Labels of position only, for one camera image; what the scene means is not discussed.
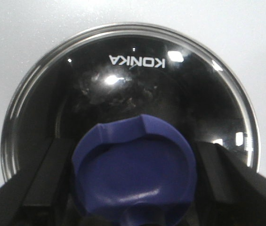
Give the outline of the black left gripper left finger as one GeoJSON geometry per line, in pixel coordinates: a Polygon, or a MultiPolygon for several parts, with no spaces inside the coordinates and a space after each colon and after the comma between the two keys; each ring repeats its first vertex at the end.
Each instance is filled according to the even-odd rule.
{"type": "Polygon", "coordinates": [[[47,139],[0,187],[0,226],[60,226],[71,173],[71,139],[47,139]]]}

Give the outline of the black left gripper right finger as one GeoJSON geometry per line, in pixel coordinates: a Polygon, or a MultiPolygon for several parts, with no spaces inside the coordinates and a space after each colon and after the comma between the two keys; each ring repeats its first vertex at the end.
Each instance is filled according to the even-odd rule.
{"type": "Polygon", "coordinates": [[[195,143],[201,226],[266,226],[266,178],[219,144],[195,143]]]}

